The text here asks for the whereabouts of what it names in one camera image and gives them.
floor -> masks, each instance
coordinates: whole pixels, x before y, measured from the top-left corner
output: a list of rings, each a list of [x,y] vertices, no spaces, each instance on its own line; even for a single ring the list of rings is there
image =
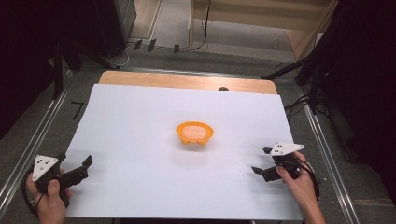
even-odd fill
[[[188,11],[186,12],[185,7],[189,5],[189,2],[163,0],[151,37],[151,39],[157,39],[157,48],[152,52],[147,52],[147,46],[143,46],[139,50],[129,49],[129,61],[121,67],[121,70],[149,69],[153,72],[182,71],[184,73],[198,73],[197,75],[204,73],[209,76],[259,78],[285,66],[286,64],[283,64],[283,62],[293,62],[295,60],[290,44],[282,30],[270,29],[272,33],[266,35],[265,41],[262,41],[262,43],[257,41],[257,46],[261,47],[255,49],[253,44],[250,45],[254,42],[252,39],[263,39],[262,33],[256,30],[257,27],[239,27],[239,25],[218,24],[217,22],[209,26],[208,44],[205,48],[193,52],[182,50],[179,54],[173,54],[175,44],[179,44],[181,47],[187,44],[188,32],[186,27],[188,23],[185,20],[185,15],[188,14]],[[173,18],[172,22],[163,22],[162,24],[162,21],[169,21],[171,18]],[[200,21],[196,22],[198,24],[195,27],[200,27]],[[221,37],[216,35],[218,29],[222,31],[218,34]],[[258,34],[259,37],[246,36],[241,30],[249,31],[250,34]],[[115,63],[125,63],[127,55],[120,53],[110,60]],[[78,108],[71,102],[88,103],[92,85],[98,81],[103,71],[96,63],[84,59],[84,67],[80,72],[70,72],[67,75],[67,77],[70,77],[69,81],[66,82],[69,83],[68,92],[63,101],[58,102],[61,103],[57,108],[58,114],[49,124],[49,128],[44,130],[44,136],[39,140],[38,146],[33,146],[32,150],[36,149],[43,154],[53,154],[67,150],[86,106],[85,104],[77,119],[73,119]],[[276,88],[284,105],[293,103],[302,94],[300,88],[293,82],[295,75],[296,71],[293,71],[275,80]],[[22,152],[30,146],[29,142],[35,134],[36,128],[40,125],[40,121],[46,115],[48,108],[51,104],[57,103],[51,101],[52,92],[53,87],[50,86],[20,118],[9,134],[0,141],[0,154],[2,155],[0,163],[3,167],[0,172],[0,184],[2,186],[8,182],[8,177],[22,156]],[[364,163],[353,164],[346,161],[342,145],[331,121],[322,115],[316,116],[315,119],[319,122],[320,129],[325,136],[325,147],[330,150],[335,161],[336,173],[339,173],[350,197],[349,199],[354,206],[356,216],[359,218],[358,221],[351,222],[347,218],[346,211],[343,211],[343,207],[340,205],[343,202],[336,191],[340,186],[336,186],[333,182],[332,174],[326,167],[323,152],[320,149],[323,147],[318,141],[320,136],[313,132],[312,119],[309,117],[309,113],[303,109],[292,117],[290,130],[295,142],[302,142],[307,146],[304,153],[307,158],[311,159],[317,171],[322,192],[319,204],[328,223],[396,223],[395,207],[385,192],[378,174]],[[7,211],[4,214],[0,213],[3,217],[1,219],[2,223],[36,223],[22,203],[19,191],[10,193],[8,203]],[[107,218],[69,218],[68,223],[109,224],[112,223],[112,220]],[[278,222],[256,221],[256,223],[275,224]],[[284,221],[282,223],[294,224],[299,222]]]

white sheet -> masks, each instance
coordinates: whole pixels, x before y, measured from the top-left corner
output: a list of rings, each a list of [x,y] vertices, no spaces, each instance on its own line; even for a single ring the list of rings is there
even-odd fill
[[[183,145],[178,124],[198,120],[214,135]],[[263,147],[292,142],[278,95],[95,85],[67,150],[66,171],[92,155],[73,187],[70,217],[302,219]]]

human hand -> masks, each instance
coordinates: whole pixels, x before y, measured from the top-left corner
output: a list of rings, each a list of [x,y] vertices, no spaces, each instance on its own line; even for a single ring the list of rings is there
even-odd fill
[[[306,161],[305,156],[296,151],[294,155],[301,161]],[[305,162],[301,165],[310,169]],[[279,173],[282,180],[288,185],[289,190],[304,212],[306,223],[326,223],[323,214],[318,206],[317,197],[315,195],[314,183],[305,169],[300,169],[300,175],[297,179],[293,179],[287,170],[282,166],[277,166],[276,171]]]
[[[33,195],[35,203],[39,202],[36,210],[40,224],[64,224],[66,222],[66,208],[64,201],[59,196],[59,181],[56,179],[51,180],[47,189],[48,193],[42,194],[38,192],[35,182],[32,180],[32,175],[28,175],[26,185],[29,192]],[[70,189],[66,189],[65,193],[68,198],[72,196]]]

